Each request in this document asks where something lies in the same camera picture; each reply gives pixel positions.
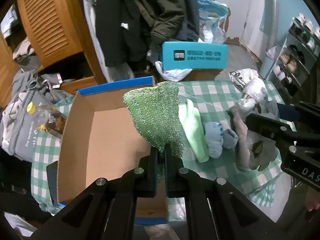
shoe rack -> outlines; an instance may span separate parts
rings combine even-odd
[[[320,40],[314,35],[313,31],[310,31],[305,25],[301,24],[295,17],[293,17],[288,34],[284,40],[284,44],[282,45],[280,53],[274,60],[271,71],[266,78],[267,80],[273,82],[281,96],[287,98],[287,101],[289,102],[295,94],[293,93],[294,90],[292,90],[292,85],[296,86],[297,90],[301,90],[301,85],[310,75],[310,71],[318,58],[318,53],[315,53],[314,48],[312,49],[308,45],[310,39],[313,39],[315,44],[314,47],[320,46]],[[303,54],[303,59],[301,59],[300,56],[297,56],[295,51],[290,49],[290,45],[295,45],[298,48],[298,51]],[[284,55],[289,55],[290,61],[294,66],[296,65],[296,71],[291,71],[292,65],[290,69],[290,67],[288,67],[288,62],[285,62],[284,60]],[[292,84],[290,84],[290,86],[284,81],[280,81],[278,78],[279,75],[277,76],[274,73],[273,69],[277,65],[280,66],[281,71],[285,73],[286,77],[291,78]]]

rubber glove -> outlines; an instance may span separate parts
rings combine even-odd
[[[197,160],[200,163],[209,160],[200,112],[190,99],[186,105],[179,105],[179,120]]]

blue plastic bag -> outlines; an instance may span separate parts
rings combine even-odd
[[[226,41],[225,22],[228,7],[216,1],[198,0],[200,16],[200,38],[206,43],[222,44]]]

checkered tablecloth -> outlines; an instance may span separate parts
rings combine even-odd
[[[223,129],[230,128],[230,116],[226,112],[241,97],[242,93],[229,81],[199,81],[179,82],[179,101],[185,104],[190,98],[194,106],[201,114],[203,123],[220,122]],[[283,103],[275,87],[266,82],[268,99],[275,99]],[[72,99],[67,98],[59,102],[56,107],[65,115],[69,114]],[[184,138],[185,151],[183,153],[184,166],[196,171],[203,178],[215,179],[218,176],[226,178],[238,190],[245,194],[251,201],[263,206],[271,206],[275,190],[275,180],[280,176],[280,156],[270,163],[263,172],[242,172],[236,168],[235,155],[222,153],[218,159],[210,158],[205,163],[196,161],[196,157]],[[60,208],[53,208],[50,198],[46,167],[59,159],[60,140],[52,135],[39,132],[36,138],[35,154],[32,163],[31,192],[40,203],[40,207],[55,214]],[[186,219],[184,199],[168,199],[169,221],[181,221]]]
[[[73,97],[54,105],[61,113],[69,115]],[[60,139],[50,133],[39,131],[35,140],[35,154],[31,168],[31,193],[43,211],[56,214],[61,208],[52,205],[47,181],[47,165],[59,160]]]
[[[271,82],[265,82],[268,90],[268,100],[276,100],[284,104],[282,98]],[[223,129],[230,128],[230,119],[227,110],[235,104],[242,93],[230,81],[194,81],[179,82],[179,103],[185,104],[187,98],[199,109],[201,121],[220,122]],[[293,123],[287,122],[292,130]],[[270,207],[273,203],[275,181],[282,173],[280,169],[281,158],[271,162],[262,172],[243,172],[237,169],[235,154],[223,151],[217,159],[209,158],[207,162],[199,163],[187,139],[184,138],[185,151],[182,156],[186,168],[196,171],[201,177],[216,179],[223,177],[233,186],[246,195],[252,202],[261,206]],[[169,221],[183,221],[186,219],[185,203],[183,198],[167,199],[169,208]]]

plastic bottle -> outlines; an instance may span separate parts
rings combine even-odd
[[[67,117],[52,106],[36,106],[30,102],[27,113],[33,116],[35,127],[62,139]]]

